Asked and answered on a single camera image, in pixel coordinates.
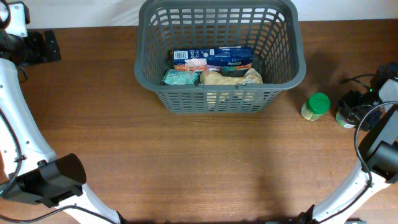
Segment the silver tin can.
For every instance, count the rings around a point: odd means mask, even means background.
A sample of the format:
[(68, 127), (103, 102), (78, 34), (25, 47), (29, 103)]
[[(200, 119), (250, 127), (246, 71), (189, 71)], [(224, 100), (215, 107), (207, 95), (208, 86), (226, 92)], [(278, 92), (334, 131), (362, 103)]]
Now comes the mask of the silver tin can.
[(356, 121), (350, 118), (351, 112), (350, 107), (342, 106), (336, 112), (335, 119), (336, 122), (343, 128), (354, 128), (356, 126)]

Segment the green lid jar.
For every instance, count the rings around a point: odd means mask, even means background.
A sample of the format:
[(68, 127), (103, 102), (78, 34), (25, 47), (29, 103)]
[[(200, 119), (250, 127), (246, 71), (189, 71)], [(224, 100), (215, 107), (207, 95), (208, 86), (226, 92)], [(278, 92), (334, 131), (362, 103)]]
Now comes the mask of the green lid jar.
[(330, 109), (330, 99), (324, 93), (314, 93), (302, 105), (301, 115), (309, 121), (316, 121)]

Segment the tan food pouch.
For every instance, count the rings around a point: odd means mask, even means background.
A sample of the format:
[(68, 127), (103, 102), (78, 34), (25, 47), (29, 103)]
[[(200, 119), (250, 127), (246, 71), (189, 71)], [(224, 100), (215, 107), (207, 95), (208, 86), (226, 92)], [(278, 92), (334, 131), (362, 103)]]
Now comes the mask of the tan food pouch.
[[(225, 77), (218, 72), (205, 70), (200, 74), (200, 81), (201, 84), (204, 85), (263, 84), (261, 75), (253, 68), (250, 68), (243, 77)], [(220, 93), (219, 101), (226, 101), (230, 95), (231, 94), (227, 92)], [(232, 94), (232, 97), (241, 100), (243, 98), (243, 95), (244, 95), (243, 92), (238, 92)], [(216, 105), (216, 98), (217, 98), (217, 93), (215, 92), (207, 93), (207, 102), (210, 106)], [(246, 101), (251, 101), (254, 98), (254, 94), (248, 93), (247, 96), (245, 96), (245, 98)]]

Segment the grey plastic basket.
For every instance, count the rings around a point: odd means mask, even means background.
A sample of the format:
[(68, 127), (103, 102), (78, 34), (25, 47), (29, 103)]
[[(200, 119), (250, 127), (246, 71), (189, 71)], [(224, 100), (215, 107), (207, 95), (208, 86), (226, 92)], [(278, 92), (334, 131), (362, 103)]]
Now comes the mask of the grey plastic basket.
[[(180, 49), (250, 47), (261, 84), (164, 85)], [(297, 86), (306, 64), (291, 1), (146, 1), (139, 10), (134, 74), (174, 113), (254, 113)]]

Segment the blue carton box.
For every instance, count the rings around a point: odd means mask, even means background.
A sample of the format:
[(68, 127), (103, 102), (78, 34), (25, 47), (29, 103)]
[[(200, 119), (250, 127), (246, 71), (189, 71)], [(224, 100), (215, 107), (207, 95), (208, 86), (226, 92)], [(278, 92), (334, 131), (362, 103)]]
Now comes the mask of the blue carton box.
[(174, 69), (180, 71), (215, 72), (249, 70), (253, 61), (251, 47), (218, 47), (172, 52)]

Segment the teal snack packet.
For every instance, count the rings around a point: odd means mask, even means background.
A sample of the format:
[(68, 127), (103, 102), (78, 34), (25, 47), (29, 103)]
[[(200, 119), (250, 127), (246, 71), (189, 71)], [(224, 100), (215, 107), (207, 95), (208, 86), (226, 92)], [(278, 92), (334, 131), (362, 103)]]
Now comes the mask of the teal snack packet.
[(166, 85), (191, 85), (196, 82), (199, 75), (199, 72), (171, 69), (166, 72), (162, 81)]

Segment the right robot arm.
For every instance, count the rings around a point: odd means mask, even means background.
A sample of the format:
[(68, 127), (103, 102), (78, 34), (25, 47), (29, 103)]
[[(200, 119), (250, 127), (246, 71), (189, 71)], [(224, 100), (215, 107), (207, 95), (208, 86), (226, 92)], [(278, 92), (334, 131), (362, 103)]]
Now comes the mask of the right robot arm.
[(397, 63), (369, 77), (365, 93), (350, 90), (340, 98), (335, 116), (340, 126), (355, 129), (355, 167), (328, 198), (291, 223), (350, 223), (368, 199), (397, 183)]

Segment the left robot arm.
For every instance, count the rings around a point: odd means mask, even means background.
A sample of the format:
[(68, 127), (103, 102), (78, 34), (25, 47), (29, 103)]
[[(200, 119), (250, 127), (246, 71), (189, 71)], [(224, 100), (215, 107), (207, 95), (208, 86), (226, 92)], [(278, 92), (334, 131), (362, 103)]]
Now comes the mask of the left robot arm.
[(1, 198), (43, 204), (79, 223), (124, 223), (89, 188), (77, 155), (56, 156), (25, 102), (17, 69), (60, 59), (52, 30), (20, 37), (1, 31), (1, 157), (8, 178), (1, 184)]

